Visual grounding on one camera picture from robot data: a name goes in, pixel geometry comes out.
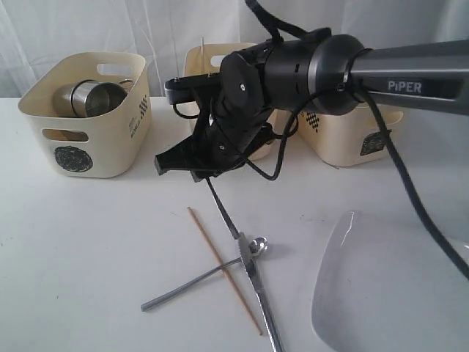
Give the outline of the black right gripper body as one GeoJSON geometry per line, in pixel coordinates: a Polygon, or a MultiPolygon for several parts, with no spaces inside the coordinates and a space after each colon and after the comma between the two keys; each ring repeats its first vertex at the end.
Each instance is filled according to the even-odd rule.
{"type": "Polygon", "coordinates": [[[308,71],[328,27],[296,40],[269,39],[228,54],[220,67],[220,89],[204,105],[210,116],[193,135],[198,172],[241,167],[262,145],[276,138],[267,120],[276,109],[311,105],[308,71]]]}

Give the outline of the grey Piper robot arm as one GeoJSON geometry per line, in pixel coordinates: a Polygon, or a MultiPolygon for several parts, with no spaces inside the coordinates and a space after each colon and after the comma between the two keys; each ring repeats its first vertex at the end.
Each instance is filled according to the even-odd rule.
{"type": "Polygon", "coordinates": [[[275,110],[340,116],[366,92],[388,106],[467,114],[468,42],[370,49],[322,28],[233,51],[218,72],[173,78],[165,90],[173,107],[194,102],[199,113],[192,134],[157,154],[155,168],[200,181],[241,167],[272,142],[275,110]]]}

